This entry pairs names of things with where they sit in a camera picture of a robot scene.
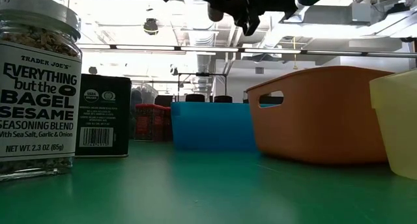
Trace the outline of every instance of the blue bin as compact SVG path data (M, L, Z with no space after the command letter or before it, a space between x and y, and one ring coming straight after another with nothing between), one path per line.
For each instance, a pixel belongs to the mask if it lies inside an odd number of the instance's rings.
M177 149L257 150L249 104L171 104Z

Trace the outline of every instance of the jar label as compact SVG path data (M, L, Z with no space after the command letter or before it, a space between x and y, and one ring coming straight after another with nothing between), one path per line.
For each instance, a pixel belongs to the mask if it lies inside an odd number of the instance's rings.
M74 156L81 61L0 41L0 161Z

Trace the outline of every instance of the spice jar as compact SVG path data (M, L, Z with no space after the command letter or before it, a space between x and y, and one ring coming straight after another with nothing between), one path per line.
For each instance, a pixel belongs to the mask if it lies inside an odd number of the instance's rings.
M0 181L69 172L80 22L52 0L0 0Z

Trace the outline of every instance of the jar lid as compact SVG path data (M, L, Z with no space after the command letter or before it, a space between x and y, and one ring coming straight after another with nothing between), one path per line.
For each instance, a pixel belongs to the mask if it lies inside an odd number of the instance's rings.
M0 0L0 10L14 10L40 14L64 22L81 37L81 18L68 7L53 0Z

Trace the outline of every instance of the table surface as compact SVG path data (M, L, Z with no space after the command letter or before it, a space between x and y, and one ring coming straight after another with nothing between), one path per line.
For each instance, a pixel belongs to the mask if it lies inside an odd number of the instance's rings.
M70 175L0 183L0 223L417 223L417 181L387 165L318 167L254 153L130 143Z

